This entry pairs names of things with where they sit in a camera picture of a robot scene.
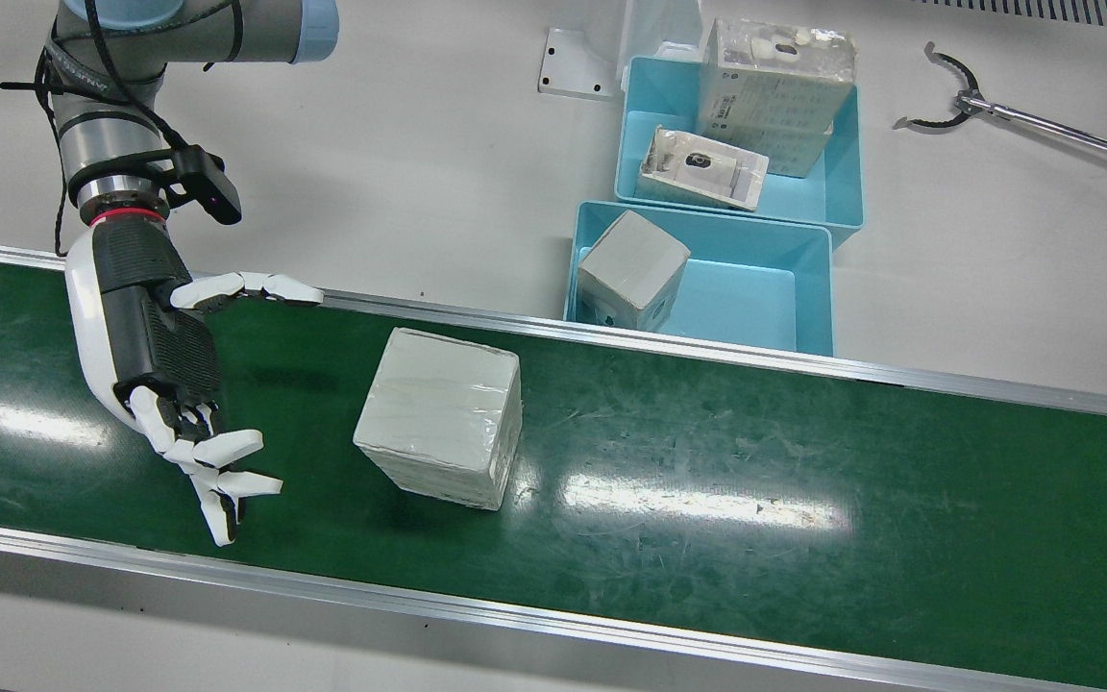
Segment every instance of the robotic arm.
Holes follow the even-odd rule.
[[[193,280],[166,219],[196,200],[238,223],[224,162],[188,144],[153,110],[167,62],[307,62],[332,51],[334,0],[62,0],[37,84],[62,155],[66,196],[89,225],[66,258],[66,288],[89,389],[189,477],[218,546],[240,500],[278,478],[232,464],[263,446],[224,431],[220,366],[204,310],[239,295],[318,303],[281,275]]]

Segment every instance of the red ring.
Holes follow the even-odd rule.
[[[103,223],[104,219],[110,218],[110,216],[120,216],[120,215],[151,216],[151,218],[157,219],[159,223],[165,223],[165,216],[162,216],[154,210],[145,209],[142,207],[122,207],[120,209],[110,209],[108,211],[105,211],[104,214],[96,216],[96,218],[92,219],[92,223],[89,224],[89,228],[95,227],[95,225],[99,223]]]

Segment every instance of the conveyor belt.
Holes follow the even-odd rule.
[[[500,513],[353,448],[397,324],[519,354]],[[0,265],[0,526],[1107,688],[1107,416],[342,310],[213,329],[286,478],[224,549],[84,389],[61,275]]]

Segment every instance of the white box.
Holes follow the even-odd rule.
[[[658,126],[638,169],[637,192],[654,200],[753,211],[766,172],[762,154]]]
[[[579,320],[654,331],[673,310],[686,259],[675,237],[623,211],[579,262]]]
[[[830,127],[856,81],[844,33],[717,18],[703,54],[695,131],[728,144],[737,127]]]
[[[835,126],[818,133],[785,127],[735,127],[730,140],[767,156],[768,174],[805,177],[818,163],[834,133]]]
[[[518,355],[400,328],[353,443],[404,490],[497,509],[521,417]]]

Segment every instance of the blue bin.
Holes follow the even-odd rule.
[[[716,215],[821,225],[831,231],[835,248],[865,224],[861,193],[861,143],[857,136],[857,91],[835,115],[835,135],[805,178],[768,175],[756,211],[715,209],[638,196],[638,167],[646,157],[655,127],[694,132],[699,110],[699,62],[637,56],[631,61],[630,86],[618,152],[614,194],[619,200]]]
[[[571,245],[566,319],[577,321],[576,272],[609,225],[631,209],[690,248],[660,333],[834,354],[831,237],[816,225],[743,215],[584,202]]]

